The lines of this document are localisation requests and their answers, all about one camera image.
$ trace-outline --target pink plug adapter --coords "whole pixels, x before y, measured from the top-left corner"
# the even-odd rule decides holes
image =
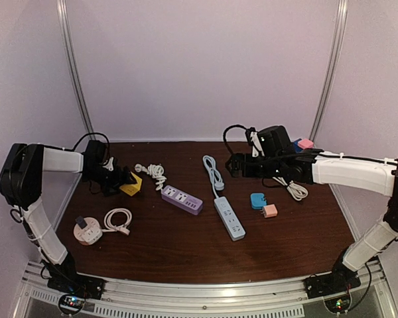
[[[277,216],[276,206],[274,204],[264,206],[263,207],[263,215],[264,215],[264,218],[276,217]]]

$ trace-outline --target white robotic arm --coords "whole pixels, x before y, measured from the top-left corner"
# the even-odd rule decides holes
[[[82,173],[82,181],[97,182],[105,195],[119,193],[123,184],[134,184],[127,167],[117,166],[110,158],[106,145],[89,141],[83,153],[59,149],[43,144],[14,144],[0,173],[0,192],[13,206],[28,238],[39,249],[51,278],[48,286],[80,297],[100,299],[103,280],[82,276],[76,272],[75,262],[60,242],[48,220],[41,199],[42,173]]]
[[[232,128],[246,130],[251,154],[233,153],[226,134]],[[326,276],[305,280],[309,298],[342,292],[347,284],[359,284],[356,272],[398,239],[398,159],[373,159],[334,154],[321,149],[296,153],[283,126],[257,132],[241,125],[228,127],[223,140],[232,154],[226,168],[232,176],[284,178],[307,184],[338,184],[374,191],[390,197],[388,210],[357,242],[345,249]]]

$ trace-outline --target white power cable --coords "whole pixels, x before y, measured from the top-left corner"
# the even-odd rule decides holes
[[[149,167],[147,168],[141,164],[136,164],[134,170],[136,172],[144,172],[150,175],[153,179],[156,179],[157,191],[162,190],[164,187],[166,177],[164,176],[164,167],[162,167],[160,164],[149,164]]]
[[[212,191],[214,192],[215,198],[218,198],[217,191],[224,190],[224,182],[221,177],[221,173],[217,170],[217,163],[215,159],[211,156],[205,155],[202,159],[206,171],[210,176],[210,181],[212,184]]]
[[[116,213],[124,213],[127,216],[127,220],[124,224],[121,225],[113,225],[111,222],[112,217]],[[128,235],[130,233],[128,226],[131,223],[131,220],[133,218],[133,215],[131,214],[130,210],[123,209],[123,208],[118,208],[118,209],[113,209],[106,213],[105,219],[103,220],[103,223],[105,224],[106,230],[103,229],[101,230],[102,232],[121,232],[125,235]]]
[[[293,181],[288,184],[282,177],[273,177],[273,179],[279,182],[282,186],[285,186],[287,191],[289,191],[293,199],[296,201],[301,201],[308,196],[308,190]]]

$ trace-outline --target dark wooden surface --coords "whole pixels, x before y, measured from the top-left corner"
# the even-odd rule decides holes
[[[233,147],[241,150],[244,145]],[[204,209],[194,216],[163,201],[149,176],[142,176],[142,191],[134,197],[92,195],[88,184],[80,184],[57,231],[79,272],[162,283],[256,282],[328,271],[353,242],[327,185],[308,185],[309,197],[297,203],[283,188],[265,189],[261,180],[231,178],[224,169],[228,152],[221,142],[121,143],[112,144],[111,154],[130,168],[161,163],[167,184],[202,199]],[[237,242],[232,242],[214,209],[202,165],[205,154],[217,160],[226,184],[223,194],[246,230]],[[265,193],[279,215],[264,219],[252,210],[253,192]],[[106,233],[92,246],[76,241],[72,231],[78,215],[103,224],[104,215],[116,207],[133,213],[128,237]],[[113,222],[124,220],[115,216]]]

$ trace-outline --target blue plug adapter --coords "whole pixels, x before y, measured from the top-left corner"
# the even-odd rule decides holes
[[[267,205],[264,193],[252,193],[251,194],[251,206],[254,210],[262,210]]]

